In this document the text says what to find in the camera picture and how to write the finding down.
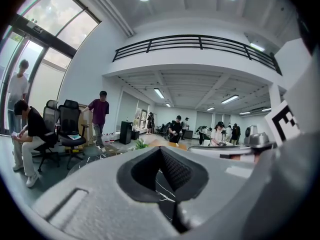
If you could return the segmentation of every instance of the green plant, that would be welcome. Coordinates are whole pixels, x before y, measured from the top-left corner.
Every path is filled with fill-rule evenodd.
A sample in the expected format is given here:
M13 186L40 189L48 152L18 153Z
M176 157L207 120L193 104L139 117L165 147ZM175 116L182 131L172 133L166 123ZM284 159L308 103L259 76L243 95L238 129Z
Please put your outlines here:
M133 148L131 148L131 150L141 150L141 149L144 149L147 147L149 147L149 144L144 143L143 139L142 140L137 139L135 141L135 146Z

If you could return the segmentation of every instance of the office chair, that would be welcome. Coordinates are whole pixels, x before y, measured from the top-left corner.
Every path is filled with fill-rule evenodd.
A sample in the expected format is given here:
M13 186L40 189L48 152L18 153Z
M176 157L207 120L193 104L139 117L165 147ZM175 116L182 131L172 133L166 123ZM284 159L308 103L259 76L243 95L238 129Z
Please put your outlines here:
M55 133L55 128L56 128L56 122L58 121L60 112L57 109L57 103L58 101L56 100L48 100L44 109L43 109L43 120L45 123L46 128L50 131L45 135L46 137L46 142L35 148L34 150L39 151L40 154L33 155L33 158L40 158L42 157L41 163L38 168L38 172L41 173L41 166L44 163L46 159L50 159L54 162L57 163L56 167L59 167L59 155L58 152L52 152L50 148L53 148L55 144L57 143L57 136Z
M77 158L79 160L83 160L83 158L79 157L78 154L82 153L85 155L83 152L77 152L74 153L74 149L76 146L80 146L84 143L86 143L86 139L84 138L85 134L85 128L88 128L88 125L86 124L81 124L83 126L82 129L82 135L81 138L78 139L71 139L68 137L68 135L77 135L79 134L79 129L78 129L78 121L80 117L80 109L79 105L75 105L75 101L72 103L71 106L70 102L67 102L66 105L60 105L59 106L59 111L60 111L60 123L57 123L57 133L58 133L58 139L61 143L62 146L65 147L70 147L70 157L67 162L66 168L70 170L69 164L72 158Z

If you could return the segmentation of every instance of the black cap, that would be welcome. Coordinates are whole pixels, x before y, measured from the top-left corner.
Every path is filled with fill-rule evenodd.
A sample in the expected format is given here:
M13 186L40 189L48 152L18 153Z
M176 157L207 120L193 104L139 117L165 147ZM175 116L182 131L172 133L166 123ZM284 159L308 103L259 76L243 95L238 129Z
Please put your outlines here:
M224 122L221 122L221 121L218 122L217 125L220 126L220 127L225 127Z

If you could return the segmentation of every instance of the door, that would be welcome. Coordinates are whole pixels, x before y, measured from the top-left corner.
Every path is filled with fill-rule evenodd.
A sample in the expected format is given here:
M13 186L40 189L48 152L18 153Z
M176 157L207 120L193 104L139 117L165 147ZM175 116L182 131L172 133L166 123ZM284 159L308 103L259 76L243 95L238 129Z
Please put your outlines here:
M8 90L10 80L16 77L19 72L19 65L22 60L28 61L28 68L24 76L30 82L40 64L40 57L43 57L44 45L38 40L28 36L19 29L13 29L0 52L1 75L1 98L0 98L0 134L9 134L8 122Z

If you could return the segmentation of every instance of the floor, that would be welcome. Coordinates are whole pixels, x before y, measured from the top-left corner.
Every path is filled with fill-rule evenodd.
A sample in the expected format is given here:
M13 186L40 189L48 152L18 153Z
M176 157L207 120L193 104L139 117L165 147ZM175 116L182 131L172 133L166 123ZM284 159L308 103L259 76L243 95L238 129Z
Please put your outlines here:
M141 140L144 140L145 143L149 144L154 140L162 141L163 137L155 134L142 134L140 136ZM179 143L186 145L186 148L191 146L196 146L199 143L197 139L186 139L180 140ZM121 150L131 150L135 146L135 141L132 140L129 144L121 144L119 141L113 143L113 145ZM67 161L68 157L62 157L60 161L60 167L57 167L56 164L51 160L46 160L41 169L42 173L39 175L38 181L32 188L26 187L27 176L25 176L24 171L20 170L14 172L12 167L14 166L14 158L12 155L13 144L11 138L9 136L0 136L0 147L1 147L1 155L0 155L0 172L1 176L6 183L7 188L11 192L12 197L15 199L20 199L28 206L31 206L38 197L42 195L47 189L63 180L67 174ZM94 146L87 146L84 148L85 156L84 159L99 155L101 152ZM33 164L34 169L37 170L39 164L41 162L41 158L34 158ZM79 163L78 159L72 159L70 162L70 167L72 168L77 163Z

